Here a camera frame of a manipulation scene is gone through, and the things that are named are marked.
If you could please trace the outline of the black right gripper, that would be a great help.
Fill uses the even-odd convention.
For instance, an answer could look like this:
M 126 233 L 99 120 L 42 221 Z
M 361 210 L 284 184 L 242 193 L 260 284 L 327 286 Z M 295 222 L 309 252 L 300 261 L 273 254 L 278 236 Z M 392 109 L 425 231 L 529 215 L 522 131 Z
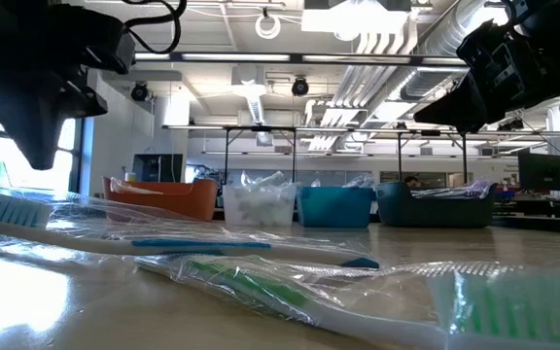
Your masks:
M 469 34 L 457 50 L 470 71 L 452 91 L 416 112 L 420 123 L 478 133 L 505 113 L 560 96 L 560 25 L 513 27 L 491 21 Z

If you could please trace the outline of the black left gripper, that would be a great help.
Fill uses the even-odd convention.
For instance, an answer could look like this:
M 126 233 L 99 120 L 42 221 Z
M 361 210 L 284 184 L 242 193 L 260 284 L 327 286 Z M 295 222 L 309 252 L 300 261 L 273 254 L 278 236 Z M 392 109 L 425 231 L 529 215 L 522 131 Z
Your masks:
M 114 49 L 111 16 L 60 0 L 0 0 L 0 71 L 60 80 L 0 79 L 0 123 L 32 168 L 53 167 L 66 119 L 108 113 L 82 67 L 101 67 Z

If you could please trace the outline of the purple toothbrush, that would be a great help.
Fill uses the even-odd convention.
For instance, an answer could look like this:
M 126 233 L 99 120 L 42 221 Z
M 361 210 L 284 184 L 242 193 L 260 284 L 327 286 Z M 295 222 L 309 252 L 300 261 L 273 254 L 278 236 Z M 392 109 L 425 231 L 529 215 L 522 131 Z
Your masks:
M 472 183 L 466 184 L 460 188 L 454 188 L 453 193 L 456 196 L 461 196 L 464 198 L 485 198 L 491 191 L 491 188 L 495 185 L 491 179 L 479 178 Z
M 410 194 L 414 198 L 460 198 L 465 196 L 465 192 L 457 188 L 411 190 Z

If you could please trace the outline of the orange toothbrush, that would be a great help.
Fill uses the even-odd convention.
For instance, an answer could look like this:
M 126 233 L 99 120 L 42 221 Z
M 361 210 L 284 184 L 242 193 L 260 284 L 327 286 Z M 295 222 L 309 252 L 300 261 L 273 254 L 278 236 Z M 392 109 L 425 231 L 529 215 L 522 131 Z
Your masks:
M 115 177 L 110 178 L 110 184 L 108 185 L 108 188 L 113 193 L 160 194 L 160 192 L 134 187 L 129 183 Z

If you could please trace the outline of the large window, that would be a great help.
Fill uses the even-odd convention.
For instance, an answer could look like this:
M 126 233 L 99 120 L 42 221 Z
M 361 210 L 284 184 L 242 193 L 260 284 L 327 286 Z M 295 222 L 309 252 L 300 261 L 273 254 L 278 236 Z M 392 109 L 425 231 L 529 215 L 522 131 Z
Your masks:
M 79 188 L 82 131 L 80 120 L 64 122 L 53 167 L 36 170 L 30 166 L 0 123 L 0 186 L 39 190 L 76 191 Z

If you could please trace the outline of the black computer monitor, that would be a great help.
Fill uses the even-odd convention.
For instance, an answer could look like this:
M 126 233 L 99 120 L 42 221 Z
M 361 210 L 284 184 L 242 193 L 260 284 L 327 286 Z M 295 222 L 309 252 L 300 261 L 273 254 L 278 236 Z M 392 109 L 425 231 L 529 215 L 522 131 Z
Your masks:
M 520 153 L 517 160 L 522 189 L 560 191 L 560 156 Z

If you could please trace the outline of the dark office desk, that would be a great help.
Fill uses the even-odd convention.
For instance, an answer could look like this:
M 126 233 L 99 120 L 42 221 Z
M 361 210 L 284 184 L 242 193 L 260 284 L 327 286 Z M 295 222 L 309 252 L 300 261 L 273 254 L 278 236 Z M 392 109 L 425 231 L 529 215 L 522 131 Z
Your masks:
M 560 197 L 547 193 L 497 192 L 493 216 L 560 219 Z

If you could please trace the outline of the dark cabinet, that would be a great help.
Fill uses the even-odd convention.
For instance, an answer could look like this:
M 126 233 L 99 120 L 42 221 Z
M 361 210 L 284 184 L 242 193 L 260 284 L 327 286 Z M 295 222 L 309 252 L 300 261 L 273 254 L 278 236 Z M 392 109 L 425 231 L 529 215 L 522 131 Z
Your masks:
M 180 182 L 182 165 L 181 154 L 138 154 L 132 171 L 140 182 Z

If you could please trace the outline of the orange plastic bin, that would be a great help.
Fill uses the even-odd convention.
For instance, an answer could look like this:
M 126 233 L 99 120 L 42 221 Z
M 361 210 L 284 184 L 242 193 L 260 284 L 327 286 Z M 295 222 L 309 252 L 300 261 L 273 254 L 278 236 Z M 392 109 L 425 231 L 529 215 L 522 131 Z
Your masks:
M 104 197 L 126 204 L 165 209 L 181 217 L 211 221 L 215 211 L 219 184 L 214 180 L 195 180 L 193 183 L 178 182 L 127 182 L 128 184 L 160 192 L 160 194 L 133 194 L 111 192 L 110 178 L 103 177 Z

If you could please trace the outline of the white ceiling light panel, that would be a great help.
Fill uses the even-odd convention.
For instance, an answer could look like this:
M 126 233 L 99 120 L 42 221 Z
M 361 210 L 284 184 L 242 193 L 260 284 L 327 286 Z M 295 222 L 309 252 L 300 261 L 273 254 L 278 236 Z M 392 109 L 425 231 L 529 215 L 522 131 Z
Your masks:
M 304 10 L 300 29 L 304 32 L 340 34 L 396 33 L 409 17 L 410 12 L 388 11 L 384 8 Z

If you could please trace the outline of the teal plastic bin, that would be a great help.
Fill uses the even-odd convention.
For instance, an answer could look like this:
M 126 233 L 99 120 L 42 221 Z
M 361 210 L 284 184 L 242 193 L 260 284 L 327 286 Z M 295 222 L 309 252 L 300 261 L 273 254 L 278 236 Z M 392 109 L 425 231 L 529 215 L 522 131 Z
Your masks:
M 366 228 L 372 188 L 302 187 L 297 192 L 297 215 L 308 228 Z

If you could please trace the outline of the overhead light bar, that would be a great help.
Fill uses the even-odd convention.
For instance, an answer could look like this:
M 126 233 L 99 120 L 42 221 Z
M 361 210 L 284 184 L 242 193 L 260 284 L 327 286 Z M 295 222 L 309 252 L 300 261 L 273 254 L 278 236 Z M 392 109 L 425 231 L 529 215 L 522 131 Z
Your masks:
M 137 52 L 136 61 L 187 63 L 262 63 L 381 65 L 410 67 L 466 67 L 466 62 L 453 56 L 415 54 L 324 54 L 324 53 L 255 53 L 255 52 Z

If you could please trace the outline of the clear plastic bin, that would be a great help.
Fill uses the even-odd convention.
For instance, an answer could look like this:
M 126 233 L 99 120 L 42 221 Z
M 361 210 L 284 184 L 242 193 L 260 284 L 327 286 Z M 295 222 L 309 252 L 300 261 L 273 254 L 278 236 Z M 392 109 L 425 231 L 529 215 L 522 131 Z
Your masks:
M 296 194 L 295 185 L 223 186 L 225 221 L 230 226 L 289 227 Z

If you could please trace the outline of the black rig frame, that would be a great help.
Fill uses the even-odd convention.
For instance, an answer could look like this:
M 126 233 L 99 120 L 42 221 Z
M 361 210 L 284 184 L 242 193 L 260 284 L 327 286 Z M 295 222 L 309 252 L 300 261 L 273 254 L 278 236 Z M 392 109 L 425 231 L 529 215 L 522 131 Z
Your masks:
M 222 126 L 222 130 L 226 132 L 225 135 L 225 150 L 224 150 L 224 178 L 223 184 L 226 185 L 228 183 L 228 152 L 229 152 L 229 145 L 230 143 L 239 137 L 239 135 L 247 130 L 256 132 L 273 132 L 278 131 L 281 135 L 284 135 L 284 132 L 291 132 L 293 134 L 293 138 L 289 139 L 289 143 L 292 146 L 292 181 L 294 182 L 297 178 L 297 138 L 298 138 L 298 131 L 294 126 L 272 126 L 272 125 L 262 125 L 262 124 L 255 124 L 255 125 L 225 125 Z M 229 135 L 233 130 L 238 130 L 238 134 L 230 139 Z
M 456 144 L 458 148 L 462 150 L 462 160 L 463 160 L 463 177 L 464 182 L 467 183 L 469 181 L 468 175 L 468 151 L 467 151 L 467 132 L 458 132 L 453 130 L 437 130 L 437 129 L 398 129 L 397 130 L 397 160 L 398 160 L 398 173 L 399 177 L 403 175 L 403 136 L 405 134 L 410 135 L 410 139 L 414 136 L 430 136 L 430 137 L 437 137 L 437 136 L 447 136 L 451 142 Z M 461 144 L 459 145 L 456 139 L 453 138 L 453 134 L 457 134 L 461 138 Z

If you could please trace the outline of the silver ventilation duct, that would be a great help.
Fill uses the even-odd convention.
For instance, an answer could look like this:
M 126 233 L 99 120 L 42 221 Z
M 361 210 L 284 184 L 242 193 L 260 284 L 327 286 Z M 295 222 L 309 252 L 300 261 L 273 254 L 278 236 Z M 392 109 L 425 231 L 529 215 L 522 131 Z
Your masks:
M 462 41 L 483 22 L 492 20 L 494 24 L 503 25 L 508 21 L 504 7 L 486 6 L 495 0 L 460 0 L 444 17 L 442 22 L 419 46 L 422 55 L 441 55 L 456 57 L 456 50 Z M 412 70 L 400 89 L 400 99 L 420 100 L 438 90 L 451 77 L 462 74 L 419 67 Z

